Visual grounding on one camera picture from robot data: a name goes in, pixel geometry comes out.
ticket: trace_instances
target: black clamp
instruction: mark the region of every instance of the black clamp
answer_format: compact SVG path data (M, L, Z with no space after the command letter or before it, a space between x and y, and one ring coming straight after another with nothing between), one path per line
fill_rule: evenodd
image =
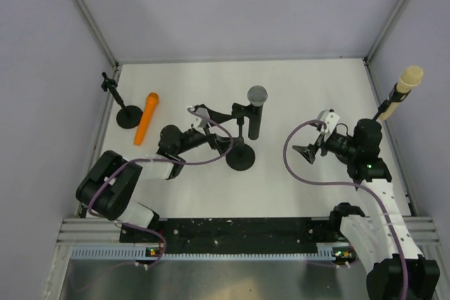
M340 203L338 206L334 207L332 212L330 212L330 218L328 219L328 227L330 228L330 231L340 233L342 217L348 217L351 214L361 217L366 216L360 207L356 207L350 203Z
M380 115L384 112L387 111L387 109L389 108L389 106L391 105L391 103L393 102L402 102L409 94L411 91L409 91L408 93L400 93L397 90L397 84L395 84L394 88L391 90L391 92L389 93L389 98L387 100L384 100L380 107L378 107L378 111L375 114L375 116L373 117L373 120L375 121L377 118L380 117Z
M408 270L408 296L411 300L431 300L435 293L440 270L437 262L423 256L406 259ZM402 267L398 254L375 263L367 275L366 285L371 300L399 299L402 287Z

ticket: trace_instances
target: beige microphone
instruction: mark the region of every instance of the beige microphone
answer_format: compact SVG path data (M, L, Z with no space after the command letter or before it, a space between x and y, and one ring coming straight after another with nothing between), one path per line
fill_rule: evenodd
M410 66L404 70L404 72L400 75L400 80L395 86L395 90L398 93L405 94L400 102L392 102L388 109L382 113L379 117L381 121L385 121L391 116L394 110L399 106L399 104L405 99L406 94L411 91L412 88L419 85L422 82L423 78L423 69L419 66Z

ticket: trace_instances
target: round stand base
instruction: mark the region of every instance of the round stand base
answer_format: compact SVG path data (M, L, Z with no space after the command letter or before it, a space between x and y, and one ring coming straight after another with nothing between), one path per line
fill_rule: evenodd
M139 125L141 117L142 117L141 108L136 107L135 105L128 105L126 110L124 108L119 110L115 120L117 121L117 124L119 124L121 128L132 129L135 126Z
M255 151L246 144L239 144L226 156L228 166L236 171L245 171L255 163Z

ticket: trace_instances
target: silver microphone head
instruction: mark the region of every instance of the silver microphone head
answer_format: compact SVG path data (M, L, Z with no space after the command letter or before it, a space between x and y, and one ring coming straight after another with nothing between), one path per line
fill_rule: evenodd
M267 91L263 86L253 86L248 90L247 99L255 107L261 107L267 100Z

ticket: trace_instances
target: black microphone stand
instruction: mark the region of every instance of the black microphone stand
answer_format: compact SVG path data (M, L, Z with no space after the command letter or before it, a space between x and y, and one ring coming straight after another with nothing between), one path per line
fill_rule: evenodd
M117 82L114 79L110 79L105 72L101 73L104 78L101 88L103 91L109 91L113 96L115 102L121 107L121 110L117 113L117 124L123 129L132 129L139 125L142 117L142 110L135 105L125 105L122 97L117 92Z
M234 103L231 116L236 119L239 127L239 136L234 138L233 149L226 156L228 166L236 171L245 171L253 166L256 160L255 151L248 144L244 143L243 125L244 117L251 113L252 106L243 106Z

